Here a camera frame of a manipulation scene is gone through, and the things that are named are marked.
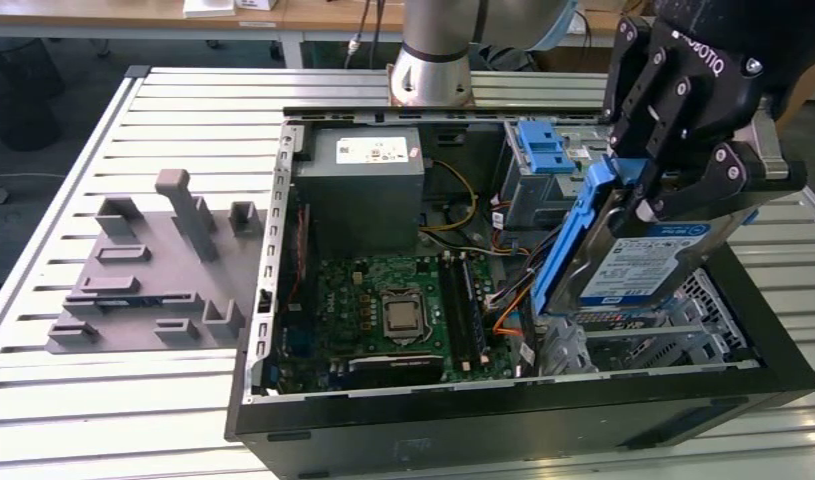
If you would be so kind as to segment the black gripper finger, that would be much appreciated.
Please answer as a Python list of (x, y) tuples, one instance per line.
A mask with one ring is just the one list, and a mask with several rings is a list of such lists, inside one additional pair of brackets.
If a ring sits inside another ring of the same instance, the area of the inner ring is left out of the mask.
[(798, 192), (808, 168), (800, 157), (785, 159), (786, 177), (768, 178), (764, 160), (746, 142), (722, 142), (701, 175), (680, 188), (658, 185), (638, 202), (641, 221), (709, 221)]
[(609, 144), (618, 158), (648, 158), (664, 168), (701, 168), (690, 137), (716, 73), (712, 46), (665, 21), (621, 18), (603, 98)]

